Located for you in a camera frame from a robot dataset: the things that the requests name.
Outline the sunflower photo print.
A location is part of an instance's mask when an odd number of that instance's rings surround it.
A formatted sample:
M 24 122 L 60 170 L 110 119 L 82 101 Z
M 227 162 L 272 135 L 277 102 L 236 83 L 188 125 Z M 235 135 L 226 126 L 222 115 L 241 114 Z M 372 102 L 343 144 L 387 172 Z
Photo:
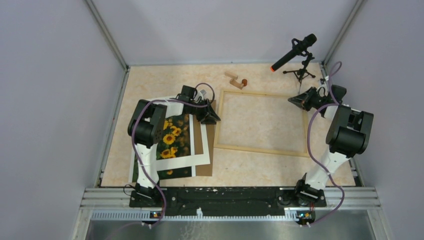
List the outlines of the sunflower photo print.
M 190 156 L 191 146 L 191 120 L 188 114 L 168 117 L 164 121 L 163 136 L 156 149 L 156 160 L 175 160 L 176 158 Z M 180 179 L 195 176 L 195 167 L 187 166 L 159 170 L 160 180 Z

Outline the light wooden picture frame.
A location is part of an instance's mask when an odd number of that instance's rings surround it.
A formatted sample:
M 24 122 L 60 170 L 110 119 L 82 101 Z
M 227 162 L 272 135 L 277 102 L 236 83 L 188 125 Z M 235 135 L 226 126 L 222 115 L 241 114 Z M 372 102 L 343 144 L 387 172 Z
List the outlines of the light wooden picture frame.
M 309 157 L 308 116 L 287 94 L 223 89 L 219 95 L 214 147 Z

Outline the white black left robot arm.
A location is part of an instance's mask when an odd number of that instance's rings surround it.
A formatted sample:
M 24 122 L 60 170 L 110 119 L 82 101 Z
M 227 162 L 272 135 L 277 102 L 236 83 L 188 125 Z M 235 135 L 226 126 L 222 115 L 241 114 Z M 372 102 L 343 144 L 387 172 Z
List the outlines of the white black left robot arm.
M 127 133 L 137 159 L 138 177 L 131 192 L 130 206 L 167 206 L 163 190 L 159 186 L 156 164 L 158 143 L 163 136 L 166 118 L 189 114 L 201 123 L 215 125 L 220 117 L 213 108 L 215 99 L 206 98 L 197 87 L 183 85 L 181 92 L 172 98 L 141 99 L 138 101 Z

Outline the white mat board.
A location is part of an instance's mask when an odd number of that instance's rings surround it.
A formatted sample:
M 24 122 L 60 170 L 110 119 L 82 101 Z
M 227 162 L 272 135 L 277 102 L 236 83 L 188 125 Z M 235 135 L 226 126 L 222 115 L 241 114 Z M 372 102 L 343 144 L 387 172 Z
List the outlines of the white mat board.
M 203 153 L 195 155 L 193 115 L 190 115 L 190 114 L 188 115 L 190 117 L 191 155 L 177 157 L 175 160 L 159 160 L 159 161 L 156 160 L 157 171 L 184 168 L 184 167 L 195 167 L 197 165 L 208 165 L 210 163 L 206 127 L 201 126 L 201 139 L 202 139 Z M 135 170 L 133 172 L 133 182 L 136 182 L 138 178 L 138 161 L 137 161 L 137 158 L 135 157 L 134 150 L 133 150 L 133 157 L 134 157 L 134 167 L 135 167 Z

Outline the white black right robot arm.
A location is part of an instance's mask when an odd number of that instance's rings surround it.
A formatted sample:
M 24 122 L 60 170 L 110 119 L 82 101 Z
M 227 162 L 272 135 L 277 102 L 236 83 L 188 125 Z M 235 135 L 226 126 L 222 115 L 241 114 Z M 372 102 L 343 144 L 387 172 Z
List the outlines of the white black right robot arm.
M 331 120 L 325 137 L 327 149 L 294 188 L 293 200 L 299 206 L 311 206 L 323 201 L 324 188 L 332 174 L 368 147 L 374 114 L 344 105 L 342 99 L 346 93 L 347 89 L 339 85 L 332 85 L 330 92 L 325 95 L 320 95 L 319 89 L 311 87 L 288 99 L 288 102 L 302 110 L 316 109 L 315 116 L 321 115 Z

